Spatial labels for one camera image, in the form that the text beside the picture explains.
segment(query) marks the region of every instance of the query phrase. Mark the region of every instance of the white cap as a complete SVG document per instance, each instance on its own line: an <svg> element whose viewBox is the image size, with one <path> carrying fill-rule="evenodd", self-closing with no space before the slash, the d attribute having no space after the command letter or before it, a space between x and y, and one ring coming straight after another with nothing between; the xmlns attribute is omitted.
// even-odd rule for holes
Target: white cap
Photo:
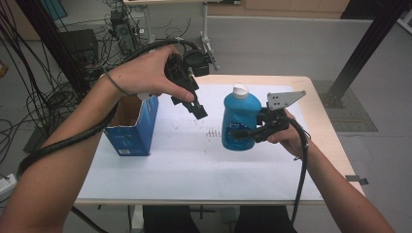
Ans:
<svg viewBox="0 0 412 233"><path fill-rule="evenodd" d="M244 84L236 83L233 86L233 95L236 99L246 99L249 95L249 89Z"/></svg>

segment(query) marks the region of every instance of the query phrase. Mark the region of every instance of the table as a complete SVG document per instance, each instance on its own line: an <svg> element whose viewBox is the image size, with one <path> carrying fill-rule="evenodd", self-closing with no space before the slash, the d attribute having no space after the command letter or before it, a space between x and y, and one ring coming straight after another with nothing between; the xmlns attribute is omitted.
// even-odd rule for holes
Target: table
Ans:
<svg viewBox="0 0 412 233"><path fill-rule="evenodd" d="M299 161L279 145L261 143L236 152L221 144L223 98L234 83L246 84L261 102L267 90L306 90L288 109L342 175L355 175L308 78L211 75L196 80L209 116L196 120L169 96L160 96L151 155L120 157L103 135L77 204L293 204ZM301 205L323 203L307 176Z"/></svg>

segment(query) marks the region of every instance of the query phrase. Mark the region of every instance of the hand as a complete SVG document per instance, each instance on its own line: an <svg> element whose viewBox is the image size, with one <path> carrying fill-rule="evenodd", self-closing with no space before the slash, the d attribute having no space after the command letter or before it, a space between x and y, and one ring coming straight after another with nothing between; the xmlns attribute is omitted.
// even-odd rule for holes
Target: hand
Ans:
<svg viewBox="0 0 412 233"><path fill-rule="evenodd" d="M285 110L289 118L294 118L294 116ZM280 143L289 153L294 156L302 158L302 145L300 143L299 135L293 126L289 126L288 129L276 132L269 137L267 137L269 143L277 144Z"/></svg>
<svg viewBox="0 0 412 233"><path fill-rule="evenodd" d="M128 93L166 93L192 102L194 96L191 92L170 82L164 75L164 66L172 53L178 51L173 46L166 46L124 63L109 74Z"/></svg>

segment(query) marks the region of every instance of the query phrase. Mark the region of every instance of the blue liquid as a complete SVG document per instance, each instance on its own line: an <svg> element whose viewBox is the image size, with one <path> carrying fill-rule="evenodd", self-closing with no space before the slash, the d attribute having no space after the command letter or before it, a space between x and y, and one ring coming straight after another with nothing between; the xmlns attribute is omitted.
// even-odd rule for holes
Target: blue liquid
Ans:
<svg viewBox="0 0 412 233"><path fill-rule="evenodd" d="M228 150L249 150L255 145L253 139L233 139L229 132L236 129L256 129L257 115L261 109L255 95L249 93L246 99L237 99L233 93L224 98L222 144Z"/></svg>

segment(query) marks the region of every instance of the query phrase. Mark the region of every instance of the blue box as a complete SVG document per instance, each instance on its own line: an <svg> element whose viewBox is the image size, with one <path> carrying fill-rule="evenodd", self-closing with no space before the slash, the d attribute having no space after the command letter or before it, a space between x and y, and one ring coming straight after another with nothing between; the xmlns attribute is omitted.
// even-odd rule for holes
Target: blue box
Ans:
<svg viewBox="0 0 412 233"><path fill-rule="evenodd" d="M158 100L156 96L141 101L124 96L118 112L105 128L105 134L120 156L150 155Z"/></svg>

